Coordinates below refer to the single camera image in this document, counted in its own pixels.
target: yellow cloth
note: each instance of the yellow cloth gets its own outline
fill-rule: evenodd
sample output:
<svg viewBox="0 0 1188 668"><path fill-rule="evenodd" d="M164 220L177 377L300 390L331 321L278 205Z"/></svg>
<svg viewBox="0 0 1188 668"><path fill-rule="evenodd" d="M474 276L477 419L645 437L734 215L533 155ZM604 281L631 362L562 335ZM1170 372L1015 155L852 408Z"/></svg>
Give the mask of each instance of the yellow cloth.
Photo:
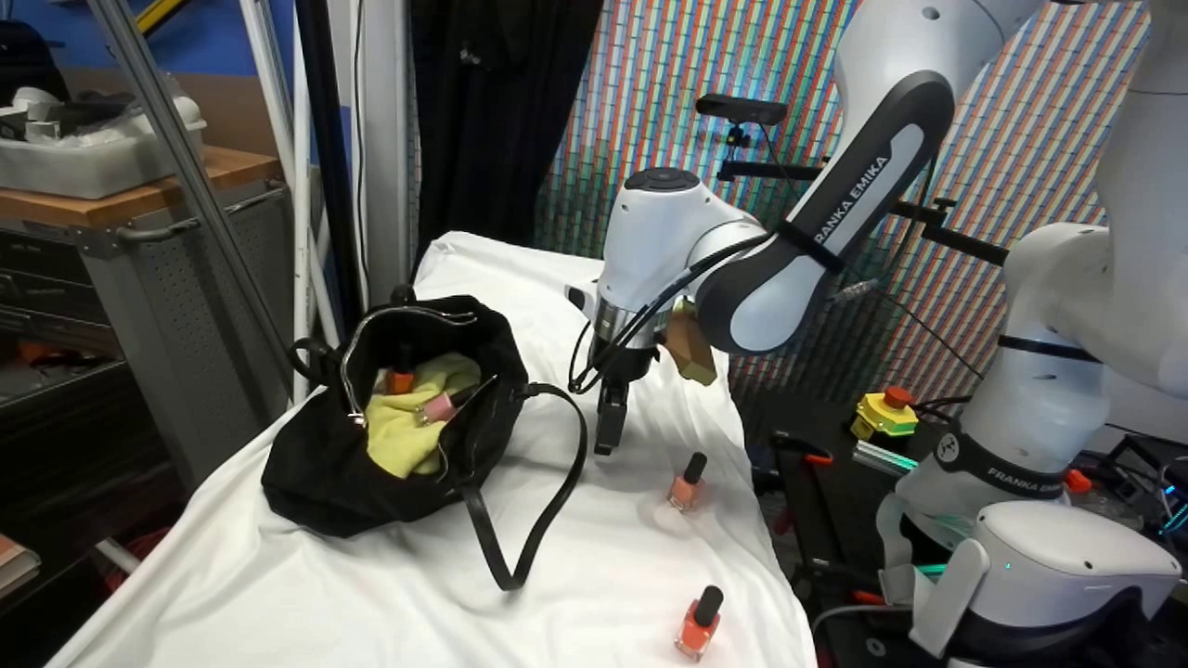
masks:
<svg viewBox="0 0 1188 668"><path fill-rule="evenodd" d="M458 393L477 382L477 362L460 352L433 354L414 367L413 393L372 390L367 399L367 455L398 473L433 473L437 469L437 437L447 422L414 422L414 411L437 393Z"/></svg>

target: black handbag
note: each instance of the black handbag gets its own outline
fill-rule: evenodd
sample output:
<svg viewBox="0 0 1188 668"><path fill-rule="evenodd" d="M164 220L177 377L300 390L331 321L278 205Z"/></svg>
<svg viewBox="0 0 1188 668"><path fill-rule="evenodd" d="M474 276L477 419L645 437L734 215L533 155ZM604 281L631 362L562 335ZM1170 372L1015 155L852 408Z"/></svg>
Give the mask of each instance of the black handbag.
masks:
<svg viewBox="0 0 1188 668"><path fill-rule="evenodd" d="M443 352L474 358L487 382L443 427L433 448L443 468L398 479L367 455L362 403L378 367L422 362ZM464 500L494 582L500 588L522 585L549 523L583 473L585 422L563 390L527 382L513 326L500 311L474 295L386 304L367 311L339 352L296 341L292 367L326 390L274 432L265 495L278 516L349 539L381 523L413 523ZM515 568L510 568L477 490L505 455L522 399L541 393L562 395L579 415L579 448L563 481L527 531Z"/></svg>

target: white cloth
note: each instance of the white cloth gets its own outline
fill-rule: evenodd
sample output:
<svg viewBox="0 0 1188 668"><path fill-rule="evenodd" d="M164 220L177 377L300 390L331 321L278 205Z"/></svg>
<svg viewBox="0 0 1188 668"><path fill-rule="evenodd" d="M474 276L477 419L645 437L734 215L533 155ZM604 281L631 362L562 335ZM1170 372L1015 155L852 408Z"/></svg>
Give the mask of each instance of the white cloth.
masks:
<svg viewBox="0 0 1188 668"><path fill-rule="evenodd" d="M447 232L414 291L474 291L510 314L529 377L563 384L583 326L563 286L590 286L599 267ZM52 664L680 668L689 664L672 644L680 618L708 582L722 608L703 668L818 664L750 493L726 384L684 382L668 354L631 384L619 448L590 455L520 594L494 585L460 503L357 539L274 516L260 469L278 422L192 493L164 545ZM527 399L484 486L510 559L570 448L574 415L549 395ZM696 448L708 455L706 500L674 510L666 490Z"/></svg>

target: white container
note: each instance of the white container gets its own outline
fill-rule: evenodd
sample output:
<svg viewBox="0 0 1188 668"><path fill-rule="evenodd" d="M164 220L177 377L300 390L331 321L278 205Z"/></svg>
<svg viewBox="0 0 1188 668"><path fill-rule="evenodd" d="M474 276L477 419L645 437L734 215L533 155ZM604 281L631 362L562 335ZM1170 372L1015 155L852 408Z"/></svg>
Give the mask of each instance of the white container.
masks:
<svg viewBox="0 0 1188 668"><path fill-rule="evenodd" d="M177 98L177 111L192 148L200 153L200 129L206 123L185 95ZM146 114L83 138L37 145L0 139L0 187L105 201L166 174L174 174L171 155Z"/></svg>

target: bag handle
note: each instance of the bag handle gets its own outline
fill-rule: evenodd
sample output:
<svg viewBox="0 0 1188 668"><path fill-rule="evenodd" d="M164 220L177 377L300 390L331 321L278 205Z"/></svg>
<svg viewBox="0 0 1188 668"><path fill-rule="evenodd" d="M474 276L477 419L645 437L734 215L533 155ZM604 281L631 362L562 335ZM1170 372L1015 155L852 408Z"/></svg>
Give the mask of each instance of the bag handle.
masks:
<svg viewBox="0 0 1188 668"><path fill-rule="evenodd" d="M477 486L471 486L471 481L460 486L460 495L469 500L469 516L477 533L477 545L484 545L484 559L500 588L520 588L527 582L529 559L533 559L549 523L555 520L555 510L563 509L568 493L579 486L583 468L585 468L583 408L555 384L527 382L527 395L537 395L537 393L562 395L579 415L579 451L570 455L568 473L555 486L555 493L549 495L549 503L541 509L541 516L529 523L527 541L515 559L515 572L510 572L505 547L498 545L498 533L494 533L494 523L489 523L489 510L487 510Z"/></svg>

